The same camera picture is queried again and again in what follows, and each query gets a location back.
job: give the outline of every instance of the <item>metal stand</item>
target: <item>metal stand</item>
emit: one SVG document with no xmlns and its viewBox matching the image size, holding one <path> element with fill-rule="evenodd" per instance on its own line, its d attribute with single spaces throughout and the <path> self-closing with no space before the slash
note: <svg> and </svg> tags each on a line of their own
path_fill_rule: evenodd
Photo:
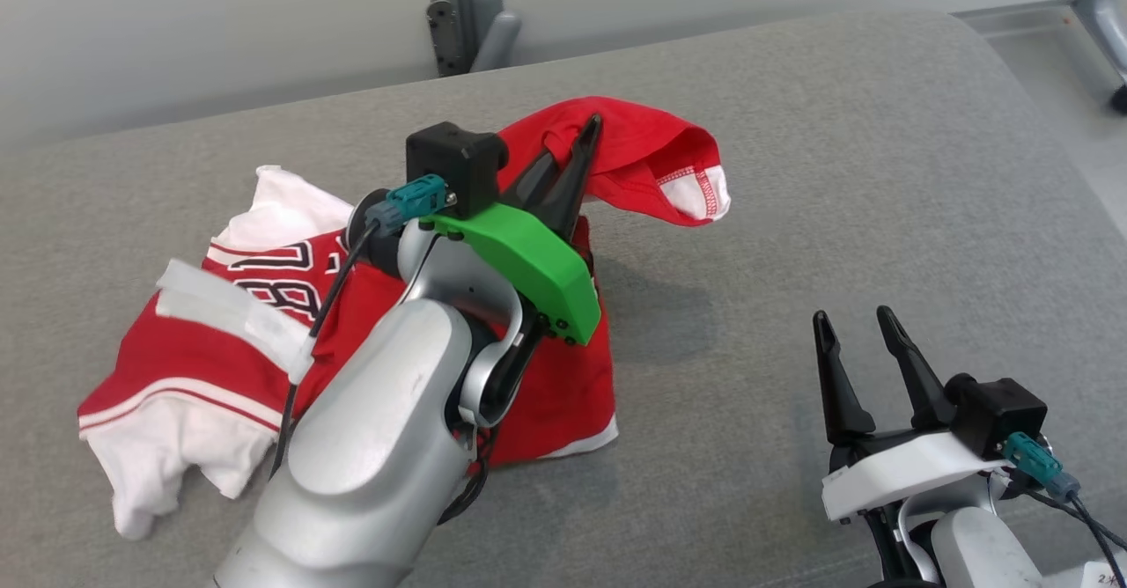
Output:
<svg viewBox="0 0 1127 588">
<path fill-rule="evenodd" d="M 509 65 L 521 19 L 504 0 L 431 0 L 426 15 L 442 78 Z"/>
<path fill-rule="evenodd" d="M 1073 10 L 1127 82 L 1127 16 L 1119 0 L 1076 0 Z M 1111 96 L 1111 107 L 1127 115 L 1127 86 Z"/>
</svg>

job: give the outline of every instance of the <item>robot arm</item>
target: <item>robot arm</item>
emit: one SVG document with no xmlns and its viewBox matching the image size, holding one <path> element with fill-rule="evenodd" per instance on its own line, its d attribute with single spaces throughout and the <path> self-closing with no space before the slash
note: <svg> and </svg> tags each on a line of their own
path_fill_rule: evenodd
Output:
<svg viewBox="0 0 1127 588">
<path fill-rule="evenodd" d="M 822 491 L 826 516 L 843 524 L 854 514 L 864 518 L 885 577 L 872 588 L 1041 585 L 994 507 L 1014 490 L 1039 489 L 1036 480 L 1048 481 L 1054 495 L 1075 497 L 1075 479 L 1028 438 L 1044 440 L 1046 403 L 1008 378 L 979 384 L 957 375 L 944 387 L 893 311 L 881 306 L 877 319 L 912 401 L 909 429 L 876 431 L 841 364 L 829 319 L 814 315 L 826 438 L 833 444 Z M 1031 465 L 1026 461 L 1039 455 L 1044 471 L 1035 480 L 1023 472 Z"/>
<path fill-rule="evenodd" d="M 569 242 L 600 123 L 588 123 L 567 167 L 540 158 L 504 196 L 496 135 L 446 123 L 408 139 L 408 179 L 440 176 L 447 210 L 410 220 L 392 239 L 346 238 L 384 266 L 390 256 L 380 248 L 393 243 L 407 288 L 305 412 L 212 588 L 379 588 L 410 572 L 479 461 L 479 433 L 508 411 L 539 340 L 559 328 L 585 342 L 592 301 L 597 323 L 587 264 Z M 356 212 L 366 217 L 352 220 L 350 235 L 398 210 Z M 479 222 L 490 215 L 506 222 Z M 515 278 L 513 268 L 525 275 Z"/>
</svg>

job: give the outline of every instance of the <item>gray fabric surface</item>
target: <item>gray fabric surface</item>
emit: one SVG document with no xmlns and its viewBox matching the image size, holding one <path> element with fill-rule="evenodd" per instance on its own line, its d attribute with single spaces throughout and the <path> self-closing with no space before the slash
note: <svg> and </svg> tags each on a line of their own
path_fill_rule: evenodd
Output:
<svg viewBox="0 0 1127 588">
<path fill-rule="evenodd" d="M 0 586 L 202 586 L 249 518 L 189 473 L 141 543 L 76 436 L 77 404 L 170 256 L 203 255 L 282 163 L 346 199 L 402 178 L 409 132 L 499 130 L 611 95 L 716 134 L 734 210 L 690 231 L 588 211 L 622 436 L 497 473 L 410 586 L 862 586 L 863 527 L 822 513 L 810 317 L 826 309 L 885 428 L 907 398 L 873 317 L 937 371 L 1014 376 L 1089 506 L 1127 531 L 1127 243 L 985 43 L 942 15 L 836 15 L 78 140 L 0 160 Z M 1008 509 L 1042 571 L 1097 554 Z"/>
</svg>

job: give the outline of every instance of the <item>white tape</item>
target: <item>white tape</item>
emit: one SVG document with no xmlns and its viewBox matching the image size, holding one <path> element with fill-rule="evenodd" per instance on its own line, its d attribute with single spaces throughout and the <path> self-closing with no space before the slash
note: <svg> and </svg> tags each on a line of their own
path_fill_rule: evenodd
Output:
<svg viewBox="0 0 1127 588">
<path fill-rule="evenodd" d="M 313 365 L 313 345 L 316 342 L 316 339 L 307 337 L 301 348 L 298 348 L 298 356 L 295 356 L 286 374 L 291 384 L 301 384 L 302 380 L 305 378 L 305 373 Z"/>
<path fill-rule="evenodd" d="M 169 260 L 157 287 L 157 315 L 206 324 L 246 340 L 287 375 L 310 356 L 304 348 L 309 328 L 220 276 L 181 260 Z M 301 368 L 302 375 L 307 368 Z"/>
</svg>

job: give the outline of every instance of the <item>gray floor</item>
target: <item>gray floor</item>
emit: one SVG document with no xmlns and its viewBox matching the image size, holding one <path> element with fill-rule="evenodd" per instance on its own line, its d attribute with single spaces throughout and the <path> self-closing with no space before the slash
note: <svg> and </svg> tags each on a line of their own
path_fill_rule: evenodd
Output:
<svg viewBox="0 0 1127 588">
<path fill-rule="evenodd" d="M 1119 74 L 1067 7 L 966 19 L 1021 80 L 1127 235 L 1127 116 L 1107 106 Z"/>
</svg>

